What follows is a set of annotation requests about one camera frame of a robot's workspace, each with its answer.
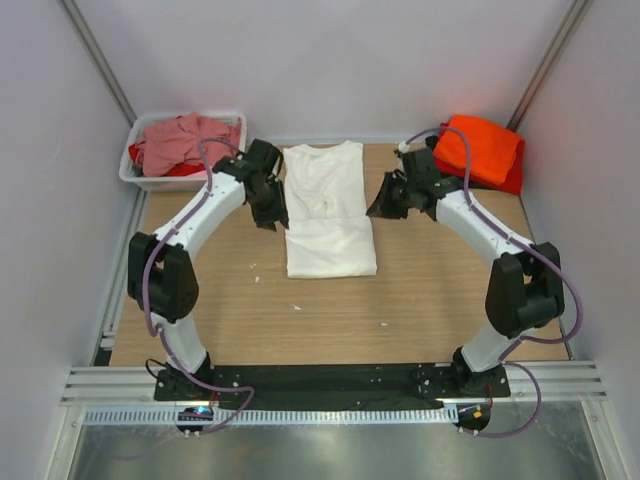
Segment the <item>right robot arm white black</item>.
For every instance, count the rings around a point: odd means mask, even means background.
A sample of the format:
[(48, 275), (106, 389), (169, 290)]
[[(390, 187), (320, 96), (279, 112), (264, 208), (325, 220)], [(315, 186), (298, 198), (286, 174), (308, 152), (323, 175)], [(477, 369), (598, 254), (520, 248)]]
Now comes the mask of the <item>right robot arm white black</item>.
[(405, 219), (415, 209), (456, 233), (490, 268), (487, 324), (454, 352), (444, 376), (446, 391), (454, 395), (483, 395), (498, 381), (502, 360), (563, 313), (559, 252), (509, 229), (462, 179), (442, 176), (430, 148), (396, 155), (400, 166), (385, 174), (368, 216)]

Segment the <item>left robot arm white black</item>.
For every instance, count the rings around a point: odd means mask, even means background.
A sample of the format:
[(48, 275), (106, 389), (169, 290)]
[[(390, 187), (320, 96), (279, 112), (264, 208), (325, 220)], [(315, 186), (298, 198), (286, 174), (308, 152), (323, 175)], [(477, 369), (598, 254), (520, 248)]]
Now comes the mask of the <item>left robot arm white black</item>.
[(127, 293), (144, 313), (151, 336), (160, 339), (168, 372), (189, 399), (204, 398), (214, 384), (210, 355), (200, 341), (193, 309), (200, 289), (193, 266), (201, 247), (238, 208), (251, 209), (257, 228), (288, 227), (284, 185), (278, 174), (284, 157), (273, 144), (255, 140), (247, 151), (216, 163), (202, 158), (206, 181), (194, 197), (152, 234), (129, 241)]

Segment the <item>white t shirt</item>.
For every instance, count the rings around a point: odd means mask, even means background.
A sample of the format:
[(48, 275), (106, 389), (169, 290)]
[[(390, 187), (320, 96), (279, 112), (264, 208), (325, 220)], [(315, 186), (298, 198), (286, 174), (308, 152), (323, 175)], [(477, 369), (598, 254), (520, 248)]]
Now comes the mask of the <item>white t shirt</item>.
[(345, 141), (284, 150), (287, 276), (330, 279), (377, 274), (366, 215), (363, 145)]

